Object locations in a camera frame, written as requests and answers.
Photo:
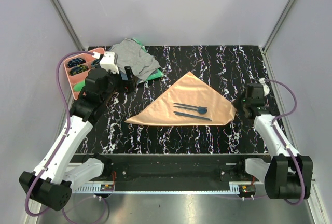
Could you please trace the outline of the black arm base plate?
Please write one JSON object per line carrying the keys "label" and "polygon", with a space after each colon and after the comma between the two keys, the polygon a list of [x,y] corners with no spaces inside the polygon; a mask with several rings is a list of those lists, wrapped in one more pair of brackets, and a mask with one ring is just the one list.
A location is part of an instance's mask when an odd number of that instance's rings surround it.
{"label": "black arm base plate", "polygon": [[107,155],[116,173],[115,185],[217,185],[251,183],[242,168],[247,158],[270,159],[261,154]]}

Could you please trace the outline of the blue grey folded cloth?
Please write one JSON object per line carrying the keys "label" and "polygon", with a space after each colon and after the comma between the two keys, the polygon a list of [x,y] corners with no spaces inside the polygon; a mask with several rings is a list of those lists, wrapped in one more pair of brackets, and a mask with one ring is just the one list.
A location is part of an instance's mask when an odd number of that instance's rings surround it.
{"label": "blue grey folded cloth", "polygon": [[[125,67],[118,67],[119,72],[125,72]],[[147,66],[131,66],[133,74],[137,76],[137,84],[159,78],[161,71],[158,68],[149,68]]]}

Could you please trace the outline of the green item in tray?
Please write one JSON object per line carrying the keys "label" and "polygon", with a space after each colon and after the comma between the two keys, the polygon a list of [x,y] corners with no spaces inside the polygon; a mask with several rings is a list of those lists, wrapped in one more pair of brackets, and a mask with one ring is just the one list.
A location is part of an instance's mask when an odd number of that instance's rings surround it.
{"label": "green item in tray", "polygon": [[81,80],[81,81],[79,81],[79,82],[77,82],[77,83],[73,83],[72,84],[72,90],[73,90],[73,92],[74,93],[79,93],[81,90],[82,90],[82,88],[85,86],[85,80]]}

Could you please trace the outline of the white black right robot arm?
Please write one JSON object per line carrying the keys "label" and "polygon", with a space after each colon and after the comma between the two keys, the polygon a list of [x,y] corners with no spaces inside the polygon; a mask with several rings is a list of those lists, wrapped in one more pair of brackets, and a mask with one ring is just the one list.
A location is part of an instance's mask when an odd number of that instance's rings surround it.
{"label": "white black right robot arm", "polygon": [[270,163],[260,158],[247,158],[236,167],[236,176],[248,180],[254,176],[264,183],[270,199],[281,199],[290,205],[299,205],[310,196],[313,161],[303,156],[282,132],[278,119],[288,116],[272,115],[265,105],[270,88],[269,80],[247,84],[244,92],[233,101],[236,110],[253,121],[253,127],[263,139],[271,157]]}

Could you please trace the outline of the pink compartment tray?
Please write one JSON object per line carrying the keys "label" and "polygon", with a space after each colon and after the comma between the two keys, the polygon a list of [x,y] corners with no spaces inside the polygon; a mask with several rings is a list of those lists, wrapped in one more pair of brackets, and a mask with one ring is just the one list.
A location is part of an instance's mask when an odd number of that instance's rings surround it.
{"label": "pink compartment tray", "polygon": [[104,95],[117,87],[121,81],[120,74],[99,66],[99,62],[106,59],[105,53],[105,48],[97,47],[64,60],[63,66],[73,99],[95,97],[98,93]]}

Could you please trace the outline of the peach satin napkin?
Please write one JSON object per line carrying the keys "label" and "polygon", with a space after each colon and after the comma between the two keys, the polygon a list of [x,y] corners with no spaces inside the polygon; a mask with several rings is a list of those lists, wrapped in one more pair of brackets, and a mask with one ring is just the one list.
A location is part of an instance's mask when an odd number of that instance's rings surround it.
{"label": "peach satin napkin", "polygon": [[[199,113],[175,107],[176,103],[201,106],[204,119],[178,116],[175,112],[200,116]],[[236,109],[221,94],[188,72],[156,98],[138,115],[128,118],[128,124],[148,126],[227,125],[235,118]]]}

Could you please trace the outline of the aluminium frame post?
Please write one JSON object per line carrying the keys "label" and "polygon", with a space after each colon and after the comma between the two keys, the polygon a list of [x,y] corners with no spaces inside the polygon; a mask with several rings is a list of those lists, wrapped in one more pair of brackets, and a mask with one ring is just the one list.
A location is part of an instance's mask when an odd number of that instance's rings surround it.
{"label": "aluminium frame post", "polygon": [[292,7],[294,6],[296,0],[288,0],[286,5],[284,6],[276,24],[274,25],[272,32],[270,33],[267,41],[262,46],[262,51],[267,52],[269,47],[271,46],[272,42],[274,41],[276,35],[278,34],[279,30],[281,29],[284,21],[286,20],[288,14],[290,13]]}
{"label": "aluminium frame post", "polygon": [[81,43],[81,41],[78,38],[78,35],[76,34],[64,8],[62,7],[62,4],[60,2],[60,0],[50,0],[55,11],[57,12],[59,18],[61,19],[65,29],[67,30],[71,40],[73,41],[75,47],[78,50],[85,50],[83,44]]}

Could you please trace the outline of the blue plastic spoon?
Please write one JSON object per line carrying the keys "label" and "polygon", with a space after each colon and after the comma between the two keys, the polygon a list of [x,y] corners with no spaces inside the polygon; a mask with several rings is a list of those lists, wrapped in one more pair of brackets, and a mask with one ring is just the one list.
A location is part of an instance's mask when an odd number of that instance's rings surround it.
{"label": "blue plastic spoon", "polygon": [[204,115],[208,112],[207,107],[202,107],[202,106],[193,106],[193,105],[188,105],[188,104],[183,104],[183,103],[174,103],[173,106],[186,106],[186,107],[192,107],[192,108],[198,108],[199,109],[199,114]]}

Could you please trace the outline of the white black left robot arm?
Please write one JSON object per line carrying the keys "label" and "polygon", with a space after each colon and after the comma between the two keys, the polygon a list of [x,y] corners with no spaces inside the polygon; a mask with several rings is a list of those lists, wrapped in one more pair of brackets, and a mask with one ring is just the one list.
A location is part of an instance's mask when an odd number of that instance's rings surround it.
{"label": "white black left robot arm", "polygon": [[131,67],[125,67],[127,79],[101,67],[92,69],[85,78],[79,97],[68,109],[70,118],[57,140],[32,172],[22,172],[19,183],[26,193],[25,207],[34,200],[52,210],[62,210],[73,191],[98,178],[113,175],[111,159],[94,154],[68,171],[67,167],[83,138],[92,130],[106,110],[114,92],[129,93],[136,89],[138,78]]}

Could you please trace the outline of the dark patterned socks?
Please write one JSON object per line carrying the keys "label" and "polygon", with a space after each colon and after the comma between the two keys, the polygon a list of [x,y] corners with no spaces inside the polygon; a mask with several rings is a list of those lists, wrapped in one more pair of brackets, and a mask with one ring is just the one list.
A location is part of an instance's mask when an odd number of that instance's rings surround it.
{"label": "dark patterned socks", "polygon": [[74,76],[87,71],[88,67],[85,65],[85,63],[86,60],[80,57],[69,60],[67,63],[67,67],[70,69],[69,75]]}

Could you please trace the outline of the left aluminium frame post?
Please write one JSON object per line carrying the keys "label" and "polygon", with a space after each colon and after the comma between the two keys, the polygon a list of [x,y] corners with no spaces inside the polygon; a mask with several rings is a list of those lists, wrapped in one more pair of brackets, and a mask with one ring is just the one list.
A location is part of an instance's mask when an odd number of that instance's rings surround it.
{"label": "left aluminium frame post", "polygon": [[57,12],[59,18],[61,19],[65,29],[67,30],[71,40],[73,41],[75,47],[78,50],[85,50],[83,44],[81,43],[81,41],[78,38],[78,35],[76,34],[64,8],[62,7],[62,4],[60,2],[60,0],[50,0],[55,11]]}

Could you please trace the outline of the aluminium frame rail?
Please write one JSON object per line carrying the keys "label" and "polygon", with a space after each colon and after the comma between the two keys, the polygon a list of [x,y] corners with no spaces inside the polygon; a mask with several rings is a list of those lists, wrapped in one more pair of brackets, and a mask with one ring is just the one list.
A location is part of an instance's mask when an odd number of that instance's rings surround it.
{"label": "aluminium frame rail", "polygon": [[[268,172],[268,168],[272,163],[263,162],[259,158],[246,159],[242,168],[259,180],[264,180]],[[102,162],[96,158],[90,158],[83,164],[66,171],[64,179],[71,180],[76,187],[92,180],[95,177],[100,177],[100,180],[106,180],[112,177],[113,165],[111,162]]]}

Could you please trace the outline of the right aluminium frame post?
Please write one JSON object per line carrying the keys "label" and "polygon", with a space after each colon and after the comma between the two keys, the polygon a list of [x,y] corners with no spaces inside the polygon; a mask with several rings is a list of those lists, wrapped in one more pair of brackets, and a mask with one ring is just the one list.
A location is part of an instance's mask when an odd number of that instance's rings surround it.
{"label": "right aluminium frame post", "polygon": [[270,33],[267,41],[262,46],[262,51],[267,52],[269,47],[271,46],[272,42],[274,41],[276,35],[278,34],[279,30],[281,29],[284,21],[286,20],[288,14],[290,13],[292,7],[294,6],[296,0],[288,0],[286,5],[284,6],[276,24],[274,25],[272,32]]}

